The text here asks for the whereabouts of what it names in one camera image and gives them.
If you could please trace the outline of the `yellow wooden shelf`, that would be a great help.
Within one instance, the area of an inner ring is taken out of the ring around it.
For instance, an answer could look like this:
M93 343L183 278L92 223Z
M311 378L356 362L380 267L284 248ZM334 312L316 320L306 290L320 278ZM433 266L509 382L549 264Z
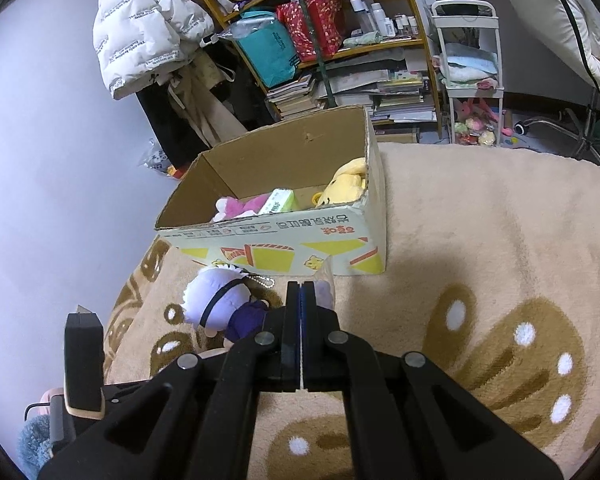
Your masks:
M439 129L416 0L202 0L278 120L343 105L382 133Z

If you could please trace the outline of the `white-haired purple plush doll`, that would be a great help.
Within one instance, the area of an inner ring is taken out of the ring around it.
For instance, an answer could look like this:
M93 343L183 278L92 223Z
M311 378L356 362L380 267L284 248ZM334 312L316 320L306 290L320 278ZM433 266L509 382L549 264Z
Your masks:
M208 337L222 334L229 344L260 330L271 304L251 291L249 281L237 266L205 266L184 289L185 321Z

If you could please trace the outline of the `white puffer jacket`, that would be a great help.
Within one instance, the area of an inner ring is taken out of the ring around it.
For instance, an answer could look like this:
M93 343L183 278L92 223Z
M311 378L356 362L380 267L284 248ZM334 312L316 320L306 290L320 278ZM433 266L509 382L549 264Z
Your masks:
M121 100L188 64L214 31L193 0L98 0L93 46L105 87Z

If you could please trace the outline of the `printed cardboard box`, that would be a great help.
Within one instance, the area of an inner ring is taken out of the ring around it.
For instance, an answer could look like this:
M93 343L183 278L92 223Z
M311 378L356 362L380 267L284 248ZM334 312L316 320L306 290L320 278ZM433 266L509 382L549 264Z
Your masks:
M199 155L155 223L200 263L265 275L386 268L386 185L370 115L322 110Z

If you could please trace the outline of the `stack of books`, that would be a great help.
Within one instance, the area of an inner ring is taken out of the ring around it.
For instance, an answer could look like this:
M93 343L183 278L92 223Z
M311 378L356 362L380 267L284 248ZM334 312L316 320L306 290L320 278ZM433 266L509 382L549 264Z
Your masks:
M325 102L316 96L316 78L304 74L266 92L266 100L278 120L298 118L324 110Z

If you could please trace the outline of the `beige hanging coat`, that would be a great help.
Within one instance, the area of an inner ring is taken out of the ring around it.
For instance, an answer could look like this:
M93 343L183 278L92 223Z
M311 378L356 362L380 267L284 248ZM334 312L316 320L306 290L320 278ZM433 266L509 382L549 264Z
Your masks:
M171 74L166 88L176 114L184 118L208 148L239 138L246 127L211 90L232 82L203 50Z

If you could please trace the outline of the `white bottles on shelf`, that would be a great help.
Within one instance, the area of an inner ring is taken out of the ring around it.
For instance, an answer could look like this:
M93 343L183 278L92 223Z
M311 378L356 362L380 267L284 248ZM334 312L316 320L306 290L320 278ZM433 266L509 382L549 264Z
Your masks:
M379 2L350 0L351 9L364 34L378 32L382 39L417 39L419 28L413 15L390 16Z

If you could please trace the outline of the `white rolling cart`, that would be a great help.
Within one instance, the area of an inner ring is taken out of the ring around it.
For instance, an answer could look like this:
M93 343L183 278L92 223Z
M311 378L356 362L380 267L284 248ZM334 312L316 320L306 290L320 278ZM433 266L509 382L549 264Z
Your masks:
M450 142L493 148L504 131L500 21L483 0L437 0L438 70L449 111Z

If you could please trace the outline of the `teal bag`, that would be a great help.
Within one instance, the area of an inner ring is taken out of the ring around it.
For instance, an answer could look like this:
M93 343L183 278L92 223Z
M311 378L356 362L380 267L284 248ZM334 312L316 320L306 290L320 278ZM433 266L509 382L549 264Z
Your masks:
M300 63L286 27L270 11L248 11L220 33L236 42L265 88L273 88L294 78Z

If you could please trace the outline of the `red patterned gift bag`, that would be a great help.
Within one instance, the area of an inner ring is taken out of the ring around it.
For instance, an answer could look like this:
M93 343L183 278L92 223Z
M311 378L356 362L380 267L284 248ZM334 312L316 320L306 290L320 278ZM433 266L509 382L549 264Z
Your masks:
M301 63L316 61L316 50L308 24L313 32L321 54L331 58L343 44L346 36L341 0L306 0L304 13L298 0L281 4L276 8L276 18L285 26Z

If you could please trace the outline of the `green pole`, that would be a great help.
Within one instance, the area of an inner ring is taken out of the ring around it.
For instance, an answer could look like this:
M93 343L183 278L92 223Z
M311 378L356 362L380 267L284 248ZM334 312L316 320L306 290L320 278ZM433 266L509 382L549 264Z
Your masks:
M322 77L322 83L324 84L324 88L326 91L326 108L330 110L331 108L335 108L337 103L335 101L334 94L332 93L332 86L330 85L329 76L326 70L324 58L322 55L322 49L320 46L320 42L318 41L317 34L315 32L314 23L311 18L311 14L309 12L309 8L306 5L306 0L298 0L302 18L304 24L306 24L306 28L308 29L309 37L312 42L312 47L315 52L315 61L317 64L318 71Z

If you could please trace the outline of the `green white tissue pack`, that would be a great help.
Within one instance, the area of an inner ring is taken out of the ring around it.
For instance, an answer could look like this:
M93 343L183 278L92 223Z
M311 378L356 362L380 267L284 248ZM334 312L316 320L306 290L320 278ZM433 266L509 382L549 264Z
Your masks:
M290 188L276 188L265 200L258 214L286 214L299 209L298 200L294 190Z

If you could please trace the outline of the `beige brown patterned rug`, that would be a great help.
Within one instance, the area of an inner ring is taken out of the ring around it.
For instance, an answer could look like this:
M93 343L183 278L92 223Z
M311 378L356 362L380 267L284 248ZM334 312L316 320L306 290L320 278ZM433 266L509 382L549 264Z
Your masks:
M386 272L335 278L340 326L420 351L571 478L600 444L600 166L380 144ZM154 241L107 326L105 382L219 348L184 323L198 264ZM248 479L353 479L341 393L262 394Z

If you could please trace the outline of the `pink plush toy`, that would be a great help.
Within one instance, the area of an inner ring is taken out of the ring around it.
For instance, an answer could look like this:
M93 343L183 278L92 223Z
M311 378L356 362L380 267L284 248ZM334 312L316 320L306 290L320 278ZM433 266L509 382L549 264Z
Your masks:
M215 202L216 213L212 222L221 222L235 218L256 216L266 201L268 194L258 195L249 200L238 200L235 197L221 197Z

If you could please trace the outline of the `bagged lavender plush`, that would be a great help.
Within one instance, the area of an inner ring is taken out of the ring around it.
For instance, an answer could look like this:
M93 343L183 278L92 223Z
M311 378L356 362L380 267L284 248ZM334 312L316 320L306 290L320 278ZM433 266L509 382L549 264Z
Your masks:
M313 278L316 304L321 308L332 310L335 307L336 287L334 274L332 274L332 262L329 258L323 261Z

